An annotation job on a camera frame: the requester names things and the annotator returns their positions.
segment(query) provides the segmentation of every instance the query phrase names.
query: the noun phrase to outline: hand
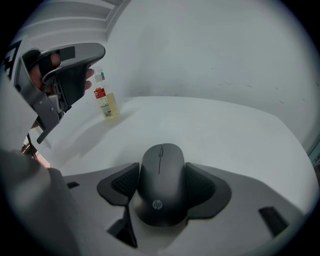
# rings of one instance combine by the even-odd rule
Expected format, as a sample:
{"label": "hand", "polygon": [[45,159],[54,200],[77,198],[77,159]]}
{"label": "hand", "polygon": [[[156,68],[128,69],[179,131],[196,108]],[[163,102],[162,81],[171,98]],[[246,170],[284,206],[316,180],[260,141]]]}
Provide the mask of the hand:
{"label": "hand", "polygon": [[[56,68],[60,65],[61,61],[60,61],[60,55],[58,53],[53,53],[51,54],[51,62],[52,65]],[[89,68],[86,71],[85,74],[85,79],[87,80],[89,77],[91,77],[94,74],[94,70]],[[40,73],[40,69],[38,65],[35,65],[29,72],[29,76],[31,78],[31,80],[34,82],[35,86],[43,91],[44,89],[44,84],[42,83],[42,75]],[[84,83],[84,89],[88,90],[91,87],[91,82],[90,81],[85,81]],[[50,88],[50,94],[55,94],[54,89],[51,87]]]}

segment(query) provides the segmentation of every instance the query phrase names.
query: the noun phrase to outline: hp logo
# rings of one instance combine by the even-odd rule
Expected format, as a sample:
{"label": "hp logo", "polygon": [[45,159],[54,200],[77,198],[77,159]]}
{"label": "hp logo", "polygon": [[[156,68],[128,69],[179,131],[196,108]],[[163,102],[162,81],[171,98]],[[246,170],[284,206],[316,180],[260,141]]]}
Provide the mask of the hp logo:
{"label": "hp logo", "polygon": [[160,200],[154,200],[152,206],[156,210],[160,210],[162,208],[162,202]]}

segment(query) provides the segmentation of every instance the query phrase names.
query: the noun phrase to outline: white surface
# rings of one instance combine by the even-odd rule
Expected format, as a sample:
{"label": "white surface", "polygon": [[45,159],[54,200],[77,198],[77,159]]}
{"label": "white surface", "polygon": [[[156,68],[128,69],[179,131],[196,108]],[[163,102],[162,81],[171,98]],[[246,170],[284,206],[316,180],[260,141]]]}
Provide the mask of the white surface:
{"label": "white surface", "polygon": [[319,56],[279,1],[132,0],[99,62],[115,95],[236,103],[319,136]]}
{"label": "white surface", "polygon": [[62,175],[140,162],[147,149],[179,146],[184,160],[256,178],[303,213],[319,196],[317,178],[303,147],[275,116],[250,107],[187,97],[135,97],[119,118],[104,120],[93,89],[51,132],[51,149],[32,142]]}

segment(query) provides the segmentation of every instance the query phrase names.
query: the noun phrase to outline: white wall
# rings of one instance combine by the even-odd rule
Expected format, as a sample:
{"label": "white wall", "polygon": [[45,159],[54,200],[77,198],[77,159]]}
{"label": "white wall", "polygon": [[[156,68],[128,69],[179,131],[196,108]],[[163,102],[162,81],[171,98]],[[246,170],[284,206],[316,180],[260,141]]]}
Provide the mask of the white wall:
{"label": "white wall", "polygon": [[279,117],[307,152],[319,135],[318,55],[277,3],[132,0],[105,46],[100,64],[115,94],[198,97],[263,110]]}

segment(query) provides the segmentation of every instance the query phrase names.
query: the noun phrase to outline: yellow liquid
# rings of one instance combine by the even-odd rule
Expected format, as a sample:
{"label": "yellow liquid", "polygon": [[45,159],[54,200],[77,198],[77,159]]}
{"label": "yellow liquid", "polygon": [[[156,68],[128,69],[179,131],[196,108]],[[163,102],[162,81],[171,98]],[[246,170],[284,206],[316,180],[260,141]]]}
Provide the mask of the yellow liquid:
{"label": "yellow liquid", "polygon": [[110,110],[111,110],[111,116],[105,116],[106,119],[110,119],[110,118],[115,118],[116,116],[119,115],[119,110],[118,110],[118,107],[117,107],[117,104],[116,104],[116,100],[115,100],[115,96],[114,96],[114,93],[111,92],[109,94],[106,94],[106,99],[109,103],[109,107],[110,107]]}

